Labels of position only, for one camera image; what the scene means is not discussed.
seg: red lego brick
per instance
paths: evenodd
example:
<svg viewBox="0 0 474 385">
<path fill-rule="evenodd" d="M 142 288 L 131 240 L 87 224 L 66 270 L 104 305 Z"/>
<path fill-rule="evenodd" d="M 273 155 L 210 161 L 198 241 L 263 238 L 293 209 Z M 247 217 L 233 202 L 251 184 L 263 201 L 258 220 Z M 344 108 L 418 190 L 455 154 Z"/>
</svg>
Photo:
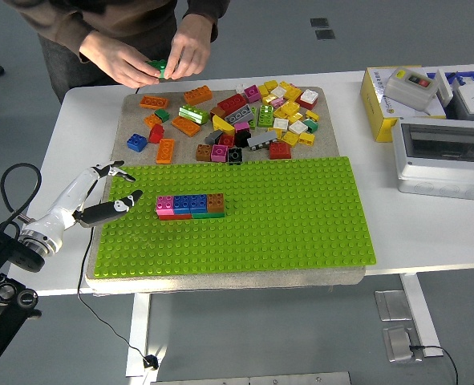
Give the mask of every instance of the red lego brick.
<svg viewBox="0 0 474 385">
<path fill-rule="evenodd" d="M 232 148 L 235 145 L 235 136 L 229 134 L 222 134 L 219 138 L 219 143 L 221 146 L 226 146 L 227 148 Z"/>
<path fill-rule="evenodd" d="M 226 116 L 228 116 L 239 108 L 244 107 L 246 104 L 247 101 L 245 100 L 244 96 L 236 94 L 228 99 L 222 100 L 221 102 L 217 103 L 217 106 L 226 111 Z"/>
<path fill-rule="evenodd" d="M 269 159 L 292 159 L 290 146 L 285 142 L 273 142 L 269 145 Z"/>
<path fill-rule="evenodd" d="M 142 108 L 152 108 L 158 110 L 159 108 L 167 108 L 169 105 L 169 99 L 160 98 L 158 96 L 144 96 L 140 101 Z"/>
<path fill-rule="evenodd" d="M 210 100 L 213 97 L 213 93 L 212 90 L 208 88 L 208 86 L 203 86 L 196 88 L 195 90 L 185 92 L 183 97 L 187 104 L 195 106 L 196 104 Z"/>
<path fill-rule="evenodd" d="M 158 144 L 162 138 L 164 138 L 164 128 L 161 124 L 155 124 L 149 132 L 148 142 Z"/>
<path fill-rule="evenodd" d="M 174 118 L 171 124 L 184 134 L 191 137 L 196 135 L 201 130 L 199 124 L 195 124 L 191 120 L 185 119 L 181 116 Z"/>
</svg>

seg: orange lego brick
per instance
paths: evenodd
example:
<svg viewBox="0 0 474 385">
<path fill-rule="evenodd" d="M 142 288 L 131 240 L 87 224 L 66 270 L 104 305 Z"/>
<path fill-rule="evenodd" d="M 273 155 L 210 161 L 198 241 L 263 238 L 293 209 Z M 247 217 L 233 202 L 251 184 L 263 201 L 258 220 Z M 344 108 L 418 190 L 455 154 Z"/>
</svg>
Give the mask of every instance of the orange lego brick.
<svg viewBox="0 0 474 385">
<path fill-rule="evenodd" d="M 153 110 L 158 110 L 160 108 L 167 108 L 169 105 L 169 99 L 160 98 L 158 96 L 143 96 L 140 101 L 140 106 L 142 108 L 152 108 Z"/>
<path fill-rule="evenodd" d="M 156 154 L 156 164 L 171 164 L 174 152 L 174 139 L 161 139 Z"/>
<path fill-rule="evenodd" d="M 185 119 L 181 116 L 174 118 L 171 124 L 188 136 L 194 136 L 201 130 L 199 124 L 195 124 L 191 120 Z"/>
<path fill-rule="evenodd" d="M 185 98 L 185 102 L 187 102 L 187 104 L 195 106 L 196 104 L 210 100 L 213 97 L 213 94 L 212 90 L 210 90 L 208 86 L 203 86 L 196 88 L 195 90 L 185 92 L 183 97 Z"/>
<path fill-rule="evenodd" d="M 146 125 L 152 129 L 155 126 L 155 124 L 162 124 L 162 119 L 160 119 L 158 116 L 153 114 L 153 115 L 145 117 L 144 123 L 146 123 Z"/>
</svg>

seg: yellow lego brick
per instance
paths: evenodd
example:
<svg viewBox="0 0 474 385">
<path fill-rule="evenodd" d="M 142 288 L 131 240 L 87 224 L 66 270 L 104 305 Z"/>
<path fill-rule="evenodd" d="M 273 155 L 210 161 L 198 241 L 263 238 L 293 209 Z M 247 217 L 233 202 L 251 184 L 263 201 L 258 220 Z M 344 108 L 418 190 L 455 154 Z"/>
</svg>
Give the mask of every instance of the yellow lego brick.
<svg viewBox="0 0 474 385">
<path fill-rule="evenodd" d="M 299 96 L 302 95 L 302 91 L 296 87 L 290 88 L 283 96 L 285 99 L 295 101 Z"/>
<path fill-rule="evenodd" d="M 283 135 L 283 130 L 281 130 L 280 128 L 273 128 L 273 127 L 270 127 L 270 128 L 267 128 L 267 131 L 275 131 L 276 132 L 276 136 L 278 137 L 278 139 L 281 139 L 282 138 L 282 135 Z"/>
<path fill-rule="evenodd" d="M 224 119 L 217 115 L 212 118 L 213 130 L 221 130 L 226 134 L 235 135 L 235 127 L 226 122 Z"/>
<path fill-rule="evenodd" d="M 308 146 L 313 146 L 315 141 L 315 135 L 309 134 L 308 132 L 303 132 L 299 136 L 299 143 L 306 144 Z"/>
<path fill-rule="evenodd" d="M 288 131 L 281 140 L 285 143 L 288 143 L 290 147 L 295 147 L 299 141 L 299 135 L 295 135 L 293 132 Z"/>
<path fill-rule="evenodd" d="M 280 108 L 278 108 L 277 110 L 274 110 L 272 115 L 274 118 L 288 119 L 288 115 L 285 112 L 283 112 Z"/>
<path fill-rule="evenodd" d="M 306 117 L 312 119 L 314 122 L 318 122 L 319 116 L 311 110 L 306 110 Z"/>
<path fill-rule="evenodd" d="M 263 85 L 267 88 L 268 92 L 271 92 L 278 86 L 278 82 L 276 80 L 269 80 L 268 82 L 263 83 Z"/>
<path fill-rule="evenodd" d="M 264 105 L 269 106 L 270 102 L 273 100 L 277 99 L 278 97 L 276 95 L 268 94 L 266 97 L 262 98 L 261 101 L 263 102 Z"/>
<path fill-rule="evenodd" d="M 258 86 L 258 90 L 260 91 L 261 97 L 265 97 L 269 94 L 269 91 L 267 90 L 267 87 L 265 85 Z"/>
<path fill-rule="evenodd" d="M 280 108 L 288 116 L 292 116 L 299 112 L 299 108 L 301 108 L 301 106 L 299 105 L 299 103 L 295 103 L 292 100 L 289 100 L 288 102 L 283 104 Z"/>
<path fill-rule="evenodd" d="M 302 113 L 301 112 L 296 112 L 292 116 L 289 116 L 287 119 L 290 122 L 290 124 L 294 124 L 298 120 L 302 119 Z"/>
</svg>

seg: pink lego brick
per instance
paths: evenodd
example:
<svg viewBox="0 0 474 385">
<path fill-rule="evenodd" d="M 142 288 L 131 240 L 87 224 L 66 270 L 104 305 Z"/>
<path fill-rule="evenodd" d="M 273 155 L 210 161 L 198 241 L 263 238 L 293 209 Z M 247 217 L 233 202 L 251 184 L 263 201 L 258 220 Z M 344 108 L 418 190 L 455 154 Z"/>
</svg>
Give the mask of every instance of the pink lego brick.
<svg viewBox="0 0 474 385">
<path fill-rule="evenodd" d="M 166 197 L 156 198 L 156 214 L 160 215 L 174 215 L 173 197 L 167 195 Z"/>
<path fill-rule="evenodd" d="M 242 123 L 235 123 L 235 133 L 240 132 L 240 131 L 249 131 L 249 123 L 247 122 L 242 122 Z"/>
<path fill-rule="evenodd" d="M 258 100 L 261 99 L 260 91 L 258 90 L 258 87 L 255 85 L 246 88 L 244 90 L 245 97 L 247 98 L 247 101 L 250 103 L 257 102 Z"/>
<path fill-rule="evenodd" d="M 222 146 L 220 144 L 214 144 L 212 147 L 212 162 L 222 162 L 225 163 L 228 161 L 228 147 Z"/>
</svg>

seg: yellow box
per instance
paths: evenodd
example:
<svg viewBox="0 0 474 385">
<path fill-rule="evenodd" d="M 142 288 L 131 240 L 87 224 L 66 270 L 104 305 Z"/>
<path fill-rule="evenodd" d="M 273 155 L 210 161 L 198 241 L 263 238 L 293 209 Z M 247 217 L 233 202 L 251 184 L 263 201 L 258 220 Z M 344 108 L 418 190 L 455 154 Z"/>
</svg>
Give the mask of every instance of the yellow box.
<svg viewBox="0 0 474 385">
<path fill-rule="evenodd" d="M 371 125 L 372 135 L 376 142 L 391 142 L 391 128 L 400 117 L 420 116 L 424 118 L 445 119 L 445 111 L 438 98 L 434 98 L 425 112 L 416 111 L 395 100 L 383 97 L 384 88 L 390 76 L 398 67 L 367 68 L 363 76 L 360 95 L 362 97 L 368 121 Z M 410 68 L 421 75 L 427 76 L 422 67 Z"/>
</svg>

